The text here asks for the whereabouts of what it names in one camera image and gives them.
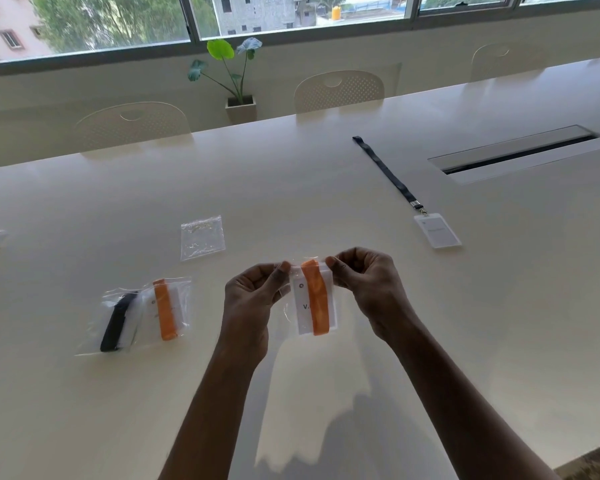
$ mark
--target person's left hand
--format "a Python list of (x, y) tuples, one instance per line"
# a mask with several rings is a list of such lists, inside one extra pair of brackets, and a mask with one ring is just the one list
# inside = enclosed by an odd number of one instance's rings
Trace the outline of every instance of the person's left hand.
[(271, 306), (289, 291), (287, 261), (257, 264), (224, 288), (224, 314), (216, 350), (253, 369), (267, 354)]

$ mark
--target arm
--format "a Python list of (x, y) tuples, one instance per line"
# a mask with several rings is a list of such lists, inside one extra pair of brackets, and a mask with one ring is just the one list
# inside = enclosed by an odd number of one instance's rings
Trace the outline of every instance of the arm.
[(326, 261), (400, 359), (460, 480), (559, 480), (427, 331), (391, 257), (353, 248)]
[(229, 475), (251, 377), (267, 353), (269, 312), (288, 290), (289, 268), (259, 264), (227, 283), (216, 350), (159, 480)]

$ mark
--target clear plastic bag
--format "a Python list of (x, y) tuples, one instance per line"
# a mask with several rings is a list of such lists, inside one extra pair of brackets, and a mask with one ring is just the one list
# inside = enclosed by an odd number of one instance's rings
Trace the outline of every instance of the clear plastic bag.
[(216, 253), (226, 249), (222, 217), (193, 221), (180, 226), (182, 239), (180, 243), (180, 261), (197, 258), (205, 254)]
[(104, 294), (76, 355), (109, 353), (159, 344), (191, 326), (191, 278), (156, 280), (140, 290)]
[(285, 316), (297, 325), (299, 335), (324, 335), (338, 327), (333, 297), (333, 274), (324, 261), (316, 258), (289, 272), (292, 300)]

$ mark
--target lanyard strap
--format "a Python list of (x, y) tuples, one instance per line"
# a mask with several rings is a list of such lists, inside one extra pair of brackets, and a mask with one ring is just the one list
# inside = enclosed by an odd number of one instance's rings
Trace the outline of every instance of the lanyard strap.
[(392, 174), (391, 170), (389, 170), (387, 165), (384, 164), (384, 161), (380, 160), (380, 157), (376, 155), (371, 147), (366, 144), (362, 138), (360, 138), (360, 136), (354, 136), (353, 141), (360, 145), (360, 148), (362, 148), (365, 153), (369, 155), (371, 160), (375, 161), (376, 165), (380, 167), (380, 170), (382, 170), (386, 177), (391, 180), (391, 183), (395, 185), (395, 188), (400, 190), (400, 193), (405, 199), (407, 199), (407, 202), (409, 202), (414, 209), (419, 210), (421, 214), (426, 216), (428, 213), (424, 208), (424, 205), (418, 202), (418, 199), (416, 199), (416, 197), (409, 191), (407, 186), (403, 184), (398, 177)]

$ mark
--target square planter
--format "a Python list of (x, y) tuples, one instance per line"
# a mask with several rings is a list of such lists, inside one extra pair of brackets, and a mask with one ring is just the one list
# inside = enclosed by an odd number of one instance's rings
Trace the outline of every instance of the square planter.
[(258, 110), (256, 108), (256, 99), (253, 96), (244, 97), (245, 104), (238, 104), (238, 99), (229, 98), (226, 100), (227, 116), (232, 125), (241, 125), (258, 120)]

